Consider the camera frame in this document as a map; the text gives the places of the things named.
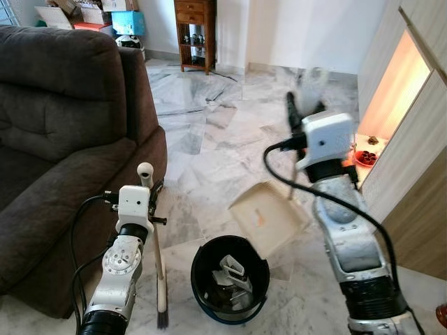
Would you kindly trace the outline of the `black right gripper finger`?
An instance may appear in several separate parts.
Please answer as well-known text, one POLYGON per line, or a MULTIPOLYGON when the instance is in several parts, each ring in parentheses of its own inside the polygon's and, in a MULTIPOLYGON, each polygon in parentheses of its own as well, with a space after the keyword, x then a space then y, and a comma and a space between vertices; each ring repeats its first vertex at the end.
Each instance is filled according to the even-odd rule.
POLYGON ((287 121, 290 132, 293 135, 303 134, 302 121, 304 112, 299 98, 293 91, 288 91, 285 96, 287 121))

